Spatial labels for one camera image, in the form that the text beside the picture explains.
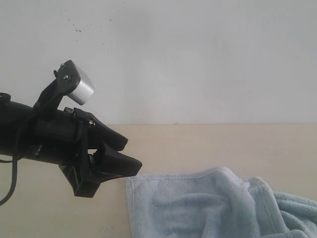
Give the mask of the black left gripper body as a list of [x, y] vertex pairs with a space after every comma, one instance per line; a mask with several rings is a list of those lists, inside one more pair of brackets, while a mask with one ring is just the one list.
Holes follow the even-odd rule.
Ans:
[[100, 186], [90, 169], [88, 130], [96, 119], [79, 108], [38, 109], [32, 118], [32, 160], [57, 164], [77, 197], [92, 198]]

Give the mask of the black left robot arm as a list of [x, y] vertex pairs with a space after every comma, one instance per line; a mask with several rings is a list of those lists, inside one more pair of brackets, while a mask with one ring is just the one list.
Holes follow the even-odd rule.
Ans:
[[128, 140], [78, 108], [45, 120], [35, 110], [0, 96], [0, 152], [56, 164], [77, 197], [92, 198], [106, 181], [135, 176], [142, 163], [122, 154]]

